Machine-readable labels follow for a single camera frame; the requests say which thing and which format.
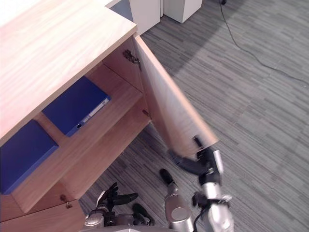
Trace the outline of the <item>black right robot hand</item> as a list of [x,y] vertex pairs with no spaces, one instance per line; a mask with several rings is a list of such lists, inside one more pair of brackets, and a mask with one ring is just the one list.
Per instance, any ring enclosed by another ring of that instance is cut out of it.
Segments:
[[168,154],[172,162],[181,169],[197,176],[220,174],[215,161],[214,150],[211,147],[205,147],[197,135],[193,137],[193,140],[198,147],[197,159],[182,157],[174,150],[169,149]]

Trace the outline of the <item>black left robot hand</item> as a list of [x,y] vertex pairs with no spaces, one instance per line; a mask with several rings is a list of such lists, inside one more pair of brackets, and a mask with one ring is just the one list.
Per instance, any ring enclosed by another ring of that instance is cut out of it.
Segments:
[[107,190],[104,190],[97,199],[96,209],[105,208],[111,212],[117,205],[124,205],[138,198],[138,193],[118,194],[118,184],[113,183]]

